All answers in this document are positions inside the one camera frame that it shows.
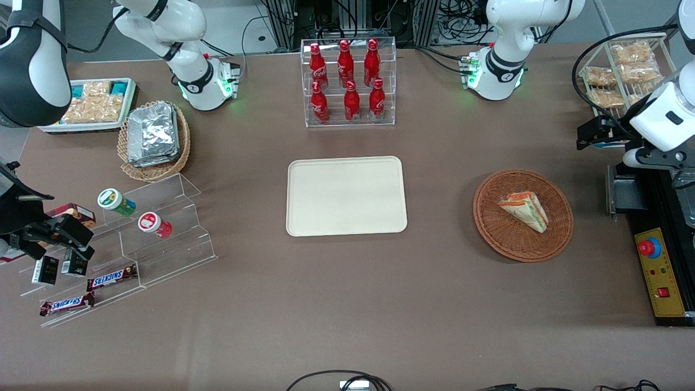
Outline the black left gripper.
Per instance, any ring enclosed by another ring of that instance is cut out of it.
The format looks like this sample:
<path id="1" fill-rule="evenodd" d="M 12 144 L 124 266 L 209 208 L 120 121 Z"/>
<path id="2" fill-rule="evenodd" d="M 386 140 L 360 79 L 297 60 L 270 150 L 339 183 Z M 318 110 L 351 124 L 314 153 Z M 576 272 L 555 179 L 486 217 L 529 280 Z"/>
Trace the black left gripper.
<path id="1" fill-rule="evenodd" d="M 603 148 L 608 144 L 620 144 L 625 150 L 642 147 L 642 136 L 630 124 L 634 115 L 626 114 L 618 119 L 599 115 L 589 121 L 589 127 L 577 128 L 576 150 L 588 146 Z"/>

